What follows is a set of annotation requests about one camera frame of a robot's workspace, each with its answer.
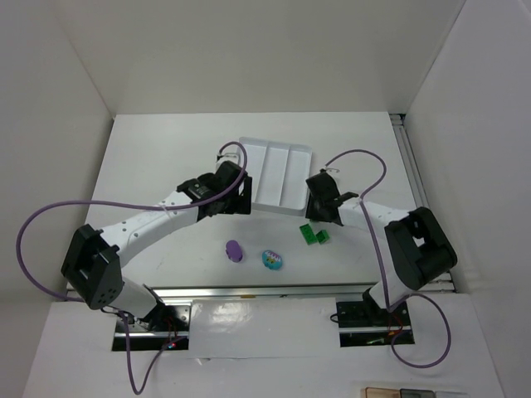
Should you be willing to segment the green sloped lego brick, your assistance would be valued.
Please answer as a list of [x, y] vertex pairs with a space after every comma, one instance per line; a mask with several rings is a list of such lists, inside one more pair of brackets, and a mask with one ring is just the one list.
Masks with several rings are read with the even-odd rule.
[[322, 245], [329, 241], [330, 236], [326, 230], [321, 230], [315, 234], [317, 241]]

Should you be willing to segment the purple rounded lego piece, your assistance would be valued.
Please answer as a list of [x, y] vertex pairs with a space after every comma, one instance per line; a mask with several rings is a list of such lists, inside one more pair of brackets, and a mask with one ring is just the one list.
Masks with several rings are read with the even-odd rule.
[[243, 250], [236, 240], [229, 240], [226, 243], [226, 254], [227, 258], [234, 263], [241, 262], [244, 257]]

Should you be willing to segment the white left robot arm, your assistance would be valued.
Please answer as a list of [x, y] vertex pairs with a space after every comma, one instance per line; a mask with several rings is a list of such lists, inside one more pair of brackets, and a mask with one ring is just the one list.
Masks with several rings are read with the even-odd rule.
[[173, 307], [122, 269], [142, 251], [179, 229], [218, 214], [251, 213], [252, 178], [232, 161], [180, 184], [152, 210], [96, 230], [86, 224], [71, 240], [62, 275], [92, 310], [110, 307], [165, 331], [180, 324]]

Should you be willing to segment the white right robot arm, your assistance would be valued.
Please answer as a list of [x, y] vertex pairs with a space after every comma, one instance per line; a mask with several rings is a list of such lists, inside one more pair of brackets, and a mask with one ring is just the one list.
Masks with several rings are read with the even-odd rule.
[[362, 309], [374, 321], [399, 301], [457, 264], [457, 254], [434, 213], [393, 209], [339, 191], [325, 170], [308, 178], [306, 217], [366, 231], [376, 245], [381, 280], [362, 296]]

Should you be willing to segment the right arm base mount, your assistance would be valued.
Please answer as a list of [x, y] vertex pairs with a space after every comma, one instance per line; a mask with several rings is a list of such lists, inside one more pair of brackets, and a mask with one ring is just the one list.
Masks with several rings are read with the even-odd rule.
[[339, 327], [341, 347], [389, 346], [415, 342], [408, 306], [403, 303], [393, 313], [386, 310], [370, 314], [362, 301], [337, 302], [329, 320]]

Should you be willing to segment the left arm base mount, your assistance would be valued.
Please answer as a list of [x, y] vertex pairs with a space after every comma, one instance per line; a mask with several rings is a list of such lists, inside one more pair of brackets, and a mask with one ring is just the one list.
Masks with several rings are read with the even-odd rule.
[[191, 304], [168, 304], [155, 318], [140, 319], [123, 311], [125, 319], [118, 316], [114, 328], [111, 350], [125, 352], [127, 348], [125, 329], [129, 330], [131, 352], [156, 352], [164, 348], [170, 352], [189, 349]]

